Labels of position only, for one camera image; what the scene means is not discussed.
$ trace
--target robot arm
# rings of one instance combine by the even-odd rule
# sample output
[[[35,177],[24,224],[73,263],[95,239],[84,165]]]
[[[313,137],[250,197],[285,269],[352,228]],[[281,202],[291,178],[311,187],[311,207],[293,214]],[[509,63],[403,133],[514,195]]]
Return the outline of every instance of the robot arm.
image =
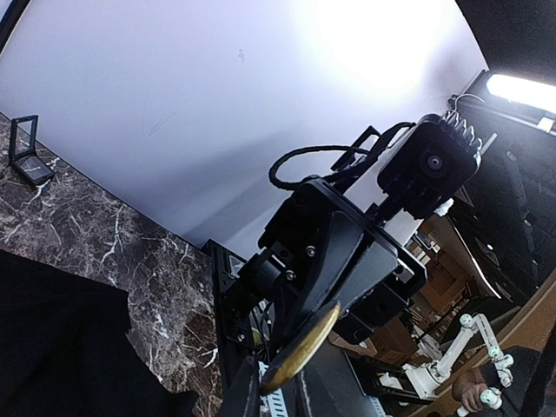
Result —
[[[450,376],[452,365],[460,356],[466,344],[471,338],[480,332],[480,335],[485,341],[485,347],[488,351],[488,356],[496,367],[498,377],[502,387],[509,387],[512,384],[513,376],[509,367],[513,364],[513,358],[510,354],[504,355],[500,345],[496,341],[493,329],[490,327],[487,318],[483,314],[477,314],[471,317],[469,314],[464,314],[460,318],[461,331],[453,341],[446,354],[438,362],[436,367],[437,373],[444,381]]]
[[[385,227],[401,211],[427,219],[477,172],[482,143],[473,127],[455,112],[424,116],[377,175],[387,195],[381,204],[359,207],[344,195],[374,166],[395,132],[410,126],[387,130],[369,151],[357,148],[359,140],[353,147],[297,149],[269,171],[274,185],[293,193],[267,224],[258,241],[261,253],[245,263],[237,279],[215,284],[219,315],[227,320],[219,340],[239,345],[242,352],[251,310],[262,300],[273,303],[262,391],[293,378],[331,327],[346,341],[360,343],[406,308],[427,281],[424,265]],[[321,150],[356,151],[366,158],[324,177],[311,175],[297,183],[277,179],[278,168],[291,157]]]
[[[513,358],[510,354],[504,355],[502,353],[487,318],[483,314],[477,314],[474,317],[470,314],[464,314],[460,317],[460,324],[461,330],[458,336],[440,361],[433,361],[420,367],[414,367],[411,364],[404,365],[403,369],[407,378],[411,381],[415,391],[421,398],[428,400],[436,398],[434,390],[450,377],[453,364],[477,332],[480,333],[485,341],[488,355],[496,367],[502,386],[509,387],[512,384],[513,376],[508,368],[512,366]],[[495,389],[491,388],[490,391],[496,394],[498,390],[494,391]],[[485,394],[483,402],[490,405],[490,407],[499,407],[501,404],[498,401],[494,401],[491,393]]]

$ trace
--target screw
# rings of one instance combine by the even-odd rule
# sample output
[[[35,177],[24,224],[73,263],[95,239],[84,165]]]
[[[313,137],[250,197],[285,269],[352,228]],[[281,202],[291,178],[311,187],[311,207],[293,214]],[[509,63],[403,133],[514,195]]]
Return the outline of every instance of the screw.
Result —
[[[302,206],[303,204],[305,204],[306,199],[303,194],[297,194],[294,196],[294,201],[300,206]]]
[[[444,163],[442,162],[442,158],[437,155],[430,156],[427,160],[427,164],[428,167],[433,171],[442,169],[442,165],[444,165]]]
[[[307,246],[307,247],[305,248],[305,254],[307,254],[307,256],[308,256],[309,258],[312,258],[312,257],[314,256],[314,253],[315,253],[315,252],[316,252],[316,251],[314,250],[314,246]]]

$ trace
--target camera lens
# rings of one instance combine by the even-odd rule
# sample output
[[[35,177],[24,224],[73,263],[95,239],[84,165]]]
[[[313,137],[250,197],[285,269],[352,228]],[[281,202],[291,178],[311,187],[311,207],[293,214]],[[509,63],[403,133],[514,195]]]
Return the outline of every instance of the camera lens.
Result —
[[[442,169],[442,165],[444,165],[444,162],[442,162],[442,158],[440,158],[439,156],[433,155],[429,156],[429,158],[427,159],[427,165],[433,171],[439,171]]]

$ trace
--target black frame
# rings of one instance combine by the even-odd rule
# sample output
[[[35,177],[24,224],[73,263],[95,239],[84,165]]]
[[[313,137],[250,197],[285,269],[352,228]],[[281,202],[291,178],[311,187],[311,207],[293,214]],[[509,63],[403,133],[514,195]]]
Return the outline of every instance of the black frame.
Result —
[[[17,130],[19,129],[19,123],[31,122],[31,132],[29,139],[29,148],[23,152],[17,153]],[[54,176],[54,171],[46,165],[36,153],[36,126],[38,125],[38,116],[25,116],[18,117],[17,119],[12,119],[11,130],[10,130],[10,150],[8,151],[8,159],[10,161],[10,166],[21,175],[27,182],[31,185],[39,186],[45,184],[50,178]],[[35,177],[27,173],[23,168],[22,163],[30,158],[34,158],[36,164],[42,165],[44,170],[47,171],[46,174]]]
[[[233,256],[245,261],[240,256],[227,250],[222,245],[209,240],[202,251],[212,258],[213,294],[215,298],[215,323],[222,392],[226,397],[242,363],[253,355],[255,341],[249,318],[240,318],[223,300],[223,292],[235,281],[228,265],[228,258]]]
[[[31,132],[29,133],[29,148],[23,152],[17,153],[17,129],[19,128],[19,123],[31,122]],[[10,150],[8,151],[8,157],[10,163],[17,162],[19,159],[25,156],[36,155],[36,126],[38,124],[38,116],[25,116],[18,117],[17,119],[11,120],[10,129]]]
[[[0,55],[29,3],[30,0],[12,0],[0,20]]]

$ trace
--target ceiling light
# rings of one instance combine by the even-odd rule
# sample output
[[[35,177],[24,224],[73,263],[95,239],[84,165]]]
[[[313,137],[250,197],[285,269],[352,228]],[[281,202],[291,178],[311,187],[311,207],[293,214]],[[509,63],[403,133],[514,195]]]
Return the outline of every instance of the ceiling light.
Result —
[[[556,87],[553,85],[494,74],[486,82],[486,87],[494,96],[556,113]]]

